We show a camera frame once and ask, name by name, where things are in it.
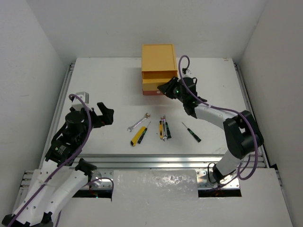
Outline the large yellow utility knife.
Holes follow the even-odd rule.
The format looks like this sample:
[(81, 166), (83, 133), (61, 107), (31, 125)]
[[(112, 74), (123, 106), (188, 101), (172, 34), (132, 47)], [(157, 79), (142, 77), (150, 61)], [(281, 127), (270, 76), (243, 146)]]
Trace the large yellow utility knife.
[(138, 139), (140, 138), (140, 136), (142, 135), (143, 131), (146, 129), (146, 127), (141, 127), (140, 130), (135, 134), (135, 136), (132, 138), (130, 144), (131, 146), (135, 146), (137, 144)]

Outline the green black screwdriver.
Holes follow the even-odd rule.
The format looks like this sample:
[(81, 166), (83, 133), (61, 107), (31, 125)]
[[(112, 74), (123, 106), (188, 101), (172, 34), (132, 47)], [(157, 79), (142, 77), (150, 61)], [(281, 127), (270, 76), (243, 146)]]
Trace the green black screwdriver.
[(166, 117), (164, 117), (164, 125), (165, 125), (166, 136), (167, 136), (168, 139), (171, 139), (172, 136), (171, 136), (171, 133), (170, 133), (169, 125), (166, 121)]
[(149, 122), (149, 124), (148, 124), (146, 127), (144, 127), (144, 130), (142, 131), (142, 134), (140, 135), (140, 137), (139, 137), (139, 139), (138, 139), (138, 141), (137, 141), (138, 144), (140, 144), (141, 141), (143, 140), (143, 138), (144, 138), (144, 136), (145, 136), (145, 133), (147, 132), (147, 129), (148, 129), (148, 126), (150, 125), (150, 123), (151, 123), (151, 122)]
[(191, 136), (199, 143), (202, 140), (189, 128), (187, 127), (183, 122), (182, 124), (186, 127), (187, 131), (191, 134)]

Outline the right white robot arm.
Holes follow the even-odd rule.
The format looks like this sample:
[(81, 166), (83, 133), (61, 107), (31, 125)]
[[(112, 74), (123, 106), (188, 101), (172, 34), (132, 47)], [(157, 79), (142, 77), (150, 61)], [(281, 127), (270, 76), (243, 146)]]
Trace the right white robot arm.
[(197, 95), (197, 79), (173, 77), (157, 89), (170, 99), (179, 100), (185, 112), (196, 119), (205, 120), (224, 131), (227, 151), (213, 166), (213, 179), (219, 183), (240, 166), (251, 152), (257, 152), (264, 138), (251, 112), (212, 106)]

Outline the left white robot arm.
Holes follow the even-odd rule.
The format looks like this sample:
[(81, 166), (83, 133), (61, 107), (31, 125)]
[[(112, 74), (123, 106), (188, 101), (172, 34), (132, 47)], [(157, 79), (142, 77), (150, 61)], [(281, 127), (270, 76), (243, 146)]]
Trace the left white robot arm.
[(81, 158), (74, 169), (71, 166), (81, 150), (89, 129), (111, 125), (114, 110), (100, 102), (101, 115), (94, 109), (70, 108), (63, 126), (51, 140), (43, 165), (20, 206), (6, 215), (6, 227), (52, 227), (60, 211), (83, 186), (97, 189), (104, 177), (97, 167)]

